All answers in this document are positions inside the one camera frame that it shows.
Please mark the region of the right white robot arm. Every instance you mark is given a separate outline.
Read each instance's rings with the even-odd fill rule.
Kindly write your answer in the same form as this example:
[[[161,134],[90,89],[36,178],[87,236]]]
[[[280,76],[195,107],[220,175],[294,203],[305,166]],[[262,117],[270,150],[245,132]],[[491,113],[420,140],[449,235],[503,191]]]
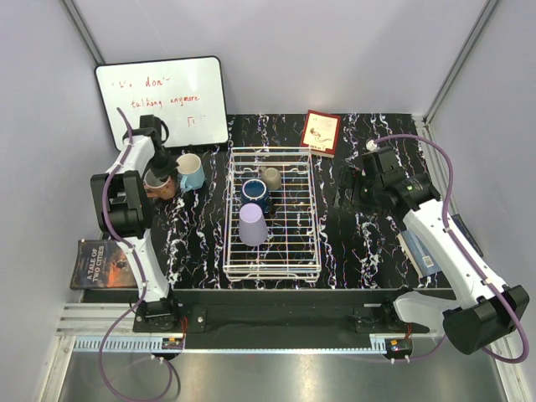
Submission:
[[[363,167],[342,167],[335,205],[349,203],[369,215],[394,219],[413,234],[439,266],[454,292],[447,300],[403,290],[380,311],[385,329],[398,332],[409,323],[446,335],[466,355],[512,333],[530,301],[520,285],[509,286],[457,228],[426,173],[407,176],[392,147],[361,156]]]

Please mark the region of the dark blue ceramic mug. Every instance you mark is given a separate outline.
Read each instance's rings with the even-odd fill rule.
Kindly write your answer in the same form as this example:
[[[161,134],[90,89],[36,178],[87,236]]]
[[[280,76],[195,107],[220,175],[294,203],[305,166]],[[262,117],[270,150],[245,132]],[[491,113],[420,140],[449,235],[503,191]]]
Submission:
[[[240,190],[242,204],[255,204],[264,213],[270,210],[270,194],[265,183],[258,178],[251,178],[245,181]]]

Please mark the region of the light blue ceramic mug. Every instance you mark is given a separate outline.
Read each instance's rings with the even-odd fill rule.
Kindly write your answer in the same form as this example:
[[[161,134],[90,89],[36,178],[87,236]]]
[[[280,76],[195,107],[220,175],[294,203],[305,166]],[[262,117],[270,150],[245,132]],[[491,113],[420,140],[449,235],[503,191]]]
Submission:
[[[201,158],[193,153],[186,153],[176,159],[177,188],[183,193],[201,189],[204,185],[205,174]]]

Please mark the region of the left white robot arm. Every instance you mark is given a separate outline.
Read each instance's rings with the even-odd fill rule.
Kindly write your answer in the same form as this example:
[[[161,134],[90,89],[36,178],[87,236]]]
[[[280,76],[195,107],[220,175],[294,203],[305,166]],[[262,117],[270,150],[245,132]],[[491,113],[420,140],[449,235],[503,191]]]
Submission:
[[[165,195],[173,198],[178,164],[164,146],[169,130],[162,119],[141,116],[134,129],[119,114],[126,124],[123,149],[105,173],[90,179],[95,213],[100,229],[125,253],[136,281],[133,331],[171,332],[181,327],[181,312],[152,245],[152,205],[143,177],[152,174],[163,188],[170,187]]]

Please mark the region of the salmon pink floral mug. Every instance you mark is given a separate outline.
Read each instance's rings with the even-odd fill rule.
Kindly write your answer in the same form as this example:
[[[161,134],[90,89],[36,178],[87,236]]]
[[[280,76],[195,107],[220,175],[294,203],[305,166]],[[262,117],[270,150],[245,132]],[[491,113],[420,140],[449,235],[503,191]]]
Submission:
[[[143,187],[149,198],[160,198],[169,200],[175,197],[176,183],[172,176],[166,179],[159,179],[151,169],[148,169],[143,177]]]

